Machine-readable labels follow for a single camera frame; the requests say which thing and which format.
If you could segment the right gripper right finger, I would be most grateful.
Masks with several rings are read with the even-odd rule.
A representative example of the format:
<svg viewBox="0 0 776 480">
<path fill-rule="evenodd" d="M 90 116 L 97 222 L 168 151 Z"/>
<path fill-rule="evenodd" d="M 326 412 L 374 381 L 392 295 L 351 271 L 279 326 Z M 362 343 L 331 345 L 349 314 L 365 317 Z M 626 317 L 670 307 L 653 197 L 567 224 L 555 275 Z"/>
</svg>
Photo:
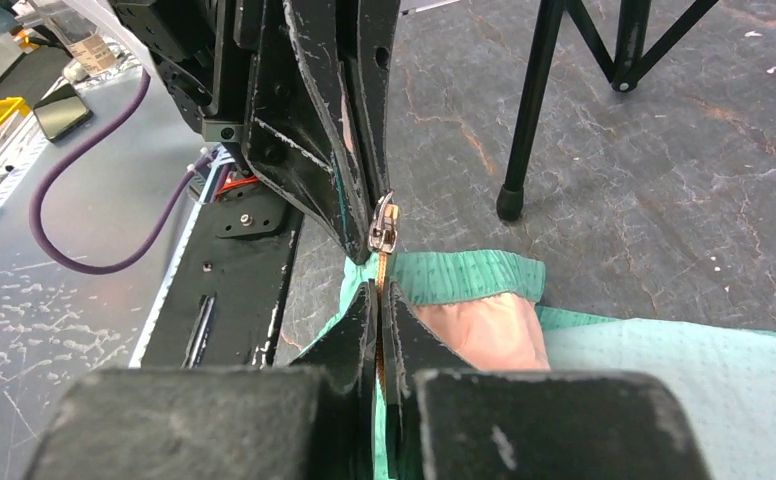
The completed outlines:
<svg viewBox="0 0 776 480">
<path fill-rule="evenodd" d="M 679 400 L 632 371 L 472 368 L 385 284 L 386 467 L 393 479 L 707 479 Z"/>
</svg>

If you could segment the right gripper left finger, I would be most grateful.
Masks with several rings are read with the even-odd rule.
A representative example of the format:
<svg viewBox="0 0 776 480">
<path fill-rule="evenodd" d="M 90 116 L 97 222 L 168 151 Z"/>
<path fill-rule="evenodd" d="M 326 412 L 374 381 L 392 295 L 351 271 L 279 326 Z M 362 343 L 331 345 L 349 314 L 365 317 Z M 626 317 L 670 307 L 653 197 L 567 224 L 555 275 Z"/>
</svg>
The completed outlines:
<svg viewBox="0 0 776 480">
<path fill-rule="evenodd" d="M 372 473 L 376 286 L 285 367 L 105 369 L 61 400 L 28 479 L 355 479 Z"/>
</svg>

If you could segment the green and orange jacket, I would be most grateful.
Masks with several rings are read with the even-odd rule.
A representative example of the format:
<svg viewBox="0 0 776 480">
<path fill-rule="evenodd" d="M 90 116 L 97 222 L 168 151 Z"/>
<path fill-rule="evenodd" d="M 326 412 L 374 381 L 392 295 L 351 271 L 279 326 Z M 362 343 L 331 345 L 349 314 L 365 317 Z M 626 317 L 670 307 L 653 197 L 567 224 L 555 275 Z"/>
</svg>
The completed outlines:
<svg viewBox="0 0 776 480">
<path fill-rule="evenodd" d="M 508 252 L 398 255 L 392 272 L 412 302 L 444 306 L 514 293 L 538 301 L 541 262 Z M 680 399 L 717 479 L 776 479 L 776 332 L 615 319 L 538 307 L 556 368 L 645 372 Z"/>
</svg>

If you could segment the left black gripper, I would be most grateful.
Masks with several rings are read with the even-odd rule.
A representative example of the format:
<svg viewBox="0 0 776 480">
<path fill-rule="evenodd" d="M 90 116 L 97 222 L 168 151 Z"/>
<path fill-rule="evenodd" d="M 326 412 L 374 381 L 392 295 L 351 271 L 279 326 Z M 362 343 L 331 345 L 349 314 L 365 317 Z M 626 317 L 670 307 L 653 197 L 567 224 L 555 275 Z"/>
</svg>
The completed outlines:
<svg viewBox="0 0 776 480">
<path fill-rule="evenodd" d="M 148 49 L 189 127 L 207 142 L 239 142 L 256 54 L 256 3 L 109 5 Z M 393 0 L 265 2 L 248 95 L 248 164 L 357 264 L 370 255 L 369 203 L 390 186 L 386 96 L 399 10 Z"/>
</svg>

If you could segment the silver zipper slider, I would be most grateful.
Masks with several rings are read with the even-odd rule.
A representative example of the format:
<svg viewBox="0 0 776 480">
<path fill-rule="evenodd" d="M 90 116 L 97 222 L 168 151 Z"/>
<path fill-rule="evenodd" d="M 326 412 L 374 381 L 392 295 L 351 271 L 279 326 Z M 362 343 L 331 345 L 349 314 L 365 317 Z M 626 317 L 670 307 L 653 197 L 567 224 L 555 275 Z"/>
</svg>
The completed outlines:
<svg viewBox="0 0 776 480">
<path fill-rule="evenodd" d="M 400 210 L 393 201 L 393 195 L 394 192 L 389 190 L 377 201 L 368 232 L 371 252 L 390 255 L 396 248 Z"/>
</svg>

